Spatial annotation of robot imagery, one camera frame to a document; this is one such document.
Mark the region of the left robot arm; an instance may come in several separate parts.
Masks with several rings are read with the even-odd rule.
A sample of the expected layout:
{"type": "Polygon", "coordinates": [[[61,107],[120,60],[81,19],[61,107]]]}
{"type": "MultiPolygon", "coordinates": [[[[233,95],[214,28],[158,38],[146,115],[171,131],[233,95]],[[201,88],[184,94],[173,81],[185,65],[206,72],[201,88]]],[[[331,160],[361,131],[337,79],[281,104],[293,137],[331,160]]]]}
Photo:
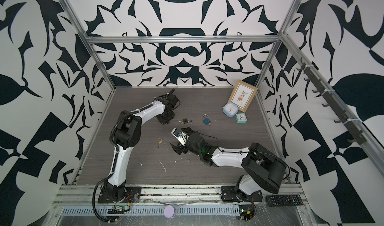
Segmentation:
{"type": "Polygon", "coordinates": [[[126,172],[130,155],[141,138],[142,125],[152,118],[167,124],[175,117],[178,97],[170,92],[155,97],[148,105],[133,110],[122,111],[110,133],[110,143],[115,147],[110,174],[103,183],[103,195],[113,201],[120,201],[125,196],[126,172]]]}

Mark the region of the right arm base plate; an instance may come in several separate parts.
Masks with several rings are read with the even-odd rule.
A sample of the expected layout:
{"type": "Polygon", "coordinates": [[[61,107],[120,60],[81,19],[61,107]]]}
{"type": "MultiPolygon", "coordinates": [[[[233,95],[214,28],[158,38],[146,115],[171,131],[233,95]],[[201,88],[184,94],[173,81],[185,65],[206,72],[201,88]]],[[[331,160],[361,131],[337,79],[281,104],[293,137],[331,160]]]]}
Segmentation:
{"type": "Polygon", "coordinates": [[[225,203],[240,203],[240,202],[262,202],[262,191],[256,191],[251,195],[243,193],[235,186],[221,187],[221,200],[225,203]]]}

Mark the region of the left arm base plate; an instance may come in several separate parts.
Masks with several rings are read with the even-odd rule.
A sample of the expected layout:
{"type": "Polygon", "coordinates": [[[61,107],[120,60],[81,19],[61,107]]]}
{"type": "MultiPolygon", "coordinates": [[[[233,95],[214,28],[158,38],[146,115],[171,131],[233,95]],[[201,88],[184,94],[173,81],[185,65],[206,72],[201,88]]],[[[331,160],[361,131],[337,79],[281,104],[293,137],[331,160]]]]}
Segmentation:
{"type": "Polygon", "coordinates": [[[141,187],[102,188],[98,198],[99,204],[133,203],[141,197],[141,187]]]}

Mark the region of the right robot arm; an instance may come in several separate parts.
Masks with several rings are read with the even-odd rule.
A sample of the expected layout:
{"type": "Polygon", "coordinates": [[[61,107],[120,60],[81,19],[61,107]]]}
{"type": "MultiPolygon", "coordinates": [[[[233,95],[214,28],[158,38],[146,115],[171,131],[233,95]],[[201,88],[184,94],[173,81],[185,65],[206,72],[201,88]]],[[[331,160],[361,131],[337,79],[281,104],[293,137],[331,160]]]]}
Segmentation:
{"type": "Polygon", "coordinates": [[[242,149],[214,146],[204,139],[205,135],[191,128],[174,128],[171,134],[178,140],[177,145],[171,145],[178,155],[191,152],[209,167],[244,169],[247,174],[241,176],[235,186],[241,196],[251,196],[261,190],[279,193],[287,164],[262,145],[252,143],[250,147],[242,149]]]}

